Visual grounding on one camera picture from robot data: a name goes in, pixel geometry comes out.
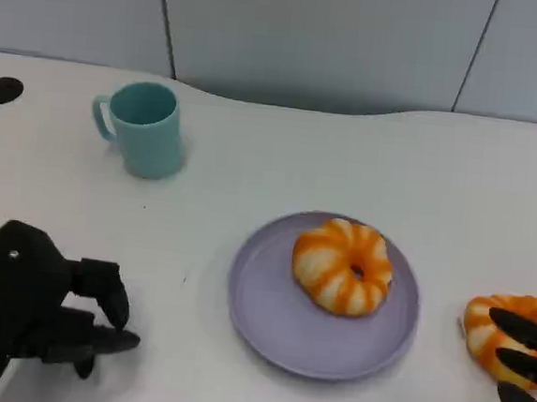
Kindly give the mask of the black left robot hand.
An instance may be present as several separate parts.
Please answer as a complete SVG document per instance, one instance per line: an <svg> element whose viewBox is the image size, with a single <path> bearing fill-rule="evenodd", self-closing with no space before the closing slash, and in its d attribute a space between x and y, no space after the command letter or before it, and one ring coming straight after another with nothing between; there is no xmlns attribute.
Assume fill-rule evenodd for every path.
<svg viewBox="0 0 537 402"><path fill-rule="evenodd" d="M67 260L47 232L0 228L0 378L11 359L71 364L88 378L99 355L133 350L129 300L113 261Z"/></svg>

